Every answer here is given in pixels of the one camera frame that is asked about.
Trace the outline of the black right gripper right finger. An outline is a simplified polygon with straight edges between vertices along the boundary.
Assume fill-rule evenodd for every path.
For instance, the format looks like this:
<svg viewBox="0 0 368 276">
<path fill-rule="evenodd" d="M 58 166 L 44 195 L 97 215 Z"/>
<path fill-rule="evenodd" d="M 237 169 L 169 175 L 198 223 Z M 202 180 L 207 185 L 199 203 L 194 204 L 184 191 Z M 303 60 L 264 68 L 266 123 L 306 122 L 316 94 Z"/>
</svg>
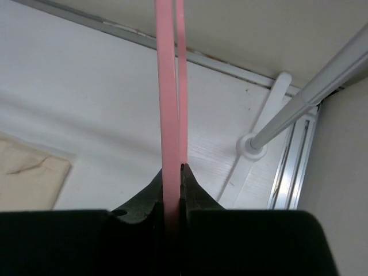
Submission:
<svg viewBox="0 0 368 276">
<path fill-rule="evenodd" d="M 194 275 L 195 255 L 198 253 L 199 226 L 193 223 L 193 214 L 211 210 L 223 210 L 223 207 L 201 187 L 190 166 L 181 165 L 181 195 L 180 195 L 180 268 L 182 275 Z"/>
</svg>

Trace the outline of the beige trousers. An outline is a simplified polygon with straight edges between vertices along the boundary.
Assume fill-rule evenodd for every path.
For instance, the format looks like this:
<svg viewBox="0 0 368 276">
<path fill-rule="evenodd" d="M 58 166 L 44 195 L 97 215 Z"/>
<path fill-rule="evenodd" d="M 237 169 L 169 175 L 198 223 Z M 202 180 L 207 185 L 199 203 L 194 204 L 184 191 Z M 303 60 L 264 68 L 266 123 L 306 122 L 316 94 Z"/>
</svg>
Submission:
<svg viewBox="0 0 368 276">
<path fill-rule="evenodd" d="M 1 133 L 1 212 L 53 209 L 70 168 L 68 160 Z"/>
</svg>

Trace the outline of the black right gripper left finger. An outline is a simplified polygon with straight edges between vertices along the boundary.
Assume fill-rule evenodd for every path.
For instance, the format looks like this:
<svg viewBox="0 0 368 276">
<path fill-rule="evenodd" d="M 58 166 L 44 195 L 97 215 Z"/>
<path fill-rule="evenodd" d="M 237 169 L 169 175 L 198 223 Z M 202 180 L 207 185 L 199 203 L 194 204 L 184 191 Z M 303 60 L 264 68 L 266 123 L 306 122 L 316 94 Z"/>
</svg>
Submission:
<svg viewBox="0 0 368 276">
<path fill-rule="evenodd" d="M 162 172 L 112 213 L 123 226 L 124 260 L 131 275 L 158 275 L 164 245 Z"/>
</svg>

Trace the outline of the pink plastic hanger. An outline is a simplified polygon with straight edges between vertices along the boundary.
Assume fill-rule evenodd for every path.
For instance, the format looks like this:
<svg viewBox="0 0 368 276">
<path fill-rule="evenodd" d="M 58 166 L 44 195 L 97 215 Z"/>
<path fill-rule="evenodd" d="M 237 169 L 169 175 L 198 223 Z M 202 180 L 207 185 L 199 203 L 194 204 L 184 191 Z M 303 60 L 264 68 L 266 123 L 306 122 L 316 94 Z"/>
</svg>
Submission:
<svg viewBox="0 0 368 276">
<path fill-rule="evenodd" d="M 187 163 L 188 90 L 183 1 L 155 1 L 165 275 L 180 275 L 181 165 Z"/>
</svg>

